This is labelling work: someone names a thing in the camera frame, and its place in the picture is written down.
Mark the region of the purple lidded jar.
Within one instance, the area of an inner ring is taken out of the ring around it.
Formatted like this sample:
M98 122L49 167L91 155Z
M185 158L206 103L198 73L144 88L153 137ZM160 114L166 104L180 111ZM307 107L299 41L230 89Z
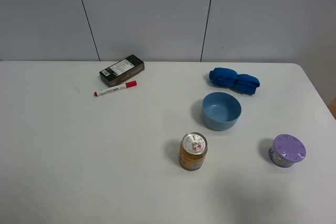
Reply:
M298 138L289 134L280 134L275 137L268 150L268 156L275 165L289 168L305 159L306 148Z

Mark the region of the red whiteboard marker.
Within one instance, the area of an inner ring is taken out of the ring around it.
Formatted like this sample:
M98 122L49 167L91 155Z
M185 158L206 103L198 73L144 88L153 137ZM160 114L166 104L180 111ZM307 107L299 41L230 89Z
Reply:
M131 81L131 82L123 83L123 84L120 84L120 85L117 85L117 86L114 86L114 87L110 87L110 88L107 88L107 89L96 91L96 92L94 92L93 95L95 97L99 97L101 95L105 95L105 94L108 94L108 93L120 91L120 90L123 90L123 89L135 87L135 86L137 86L137 82L136 81Z

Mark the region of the light blue bowl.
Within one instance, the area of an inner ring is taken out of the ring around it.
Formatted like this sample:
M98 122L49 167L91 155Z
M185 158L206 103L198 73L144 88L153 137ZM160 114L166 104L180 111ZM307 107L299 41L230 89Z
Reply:
M232 95L224 92L208 94L202 101L203 123L216 131L225 131L236 123L241 115L241 105Z

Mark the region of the blue folded cloth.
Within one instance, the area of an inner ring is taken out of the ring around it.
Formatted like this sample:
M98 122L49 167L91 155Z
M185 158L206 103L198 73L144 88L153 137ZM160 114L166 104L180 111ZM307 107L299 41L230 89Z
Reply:
M256 77L248 74L238 74L228 68L214 68L209 72L210 81L219 87L233 89L246 95L254 95L260 82Z

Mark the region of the orange drink can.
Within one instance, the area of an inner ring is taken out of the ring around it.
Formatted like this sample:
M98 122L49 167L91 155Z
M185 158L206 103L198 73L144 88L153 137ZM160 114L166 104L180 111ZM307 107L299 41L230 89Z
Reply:
M195 171L202 167L208 151L208 143L205 136L197 132L186 134L180 143L179 163L189 171Z

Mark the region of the dark green rectangular box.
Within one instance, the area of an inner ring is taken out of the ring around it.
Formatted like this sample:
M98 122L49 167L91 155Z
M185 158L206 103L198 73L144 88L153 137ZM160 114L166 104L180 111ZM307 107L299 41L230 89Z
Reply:
M101 80L108 86L120 85L145 69L144 61L135 55L130 55L123 60L99 72Z

